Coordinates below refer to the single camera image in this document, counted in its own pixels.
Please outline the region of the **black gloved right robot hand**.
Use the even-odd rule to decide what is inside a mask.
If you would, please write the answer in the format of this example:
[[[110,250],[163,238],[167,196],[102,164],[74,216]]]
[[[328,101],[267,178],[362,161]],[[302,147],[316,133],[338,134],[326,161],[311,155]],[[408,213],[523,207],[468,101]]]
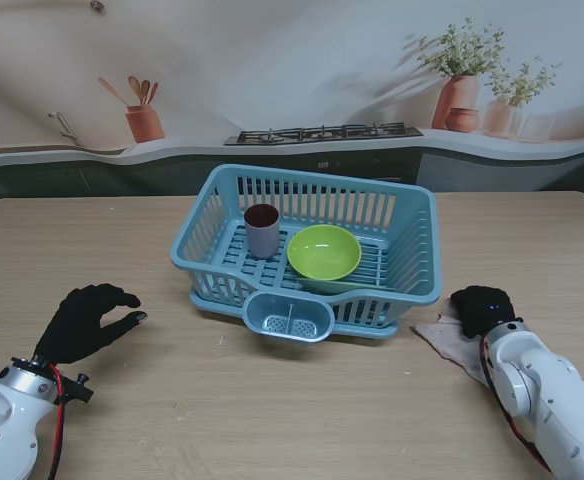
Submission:
[[[469,286],[454,292],[450,302],[468,339],[484,336],[495,326],[516,319],[510,297],[498,288]]]

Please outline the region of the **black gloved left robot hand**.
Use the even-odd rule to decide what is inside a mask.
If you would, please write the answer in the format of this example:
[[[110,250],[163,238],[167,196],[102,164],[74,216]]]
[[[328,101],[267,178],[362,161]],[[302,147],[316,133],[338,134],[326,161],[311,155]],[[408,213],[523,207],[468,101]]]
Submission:
[[[141,301],[111,284],[88,285],[72,290],[39,339],[33,353],[43,363],[72,364],[111,345],[141,324],[147,314]],[[122,319],[102,326],[102,317],[117,307],[132,309]]]

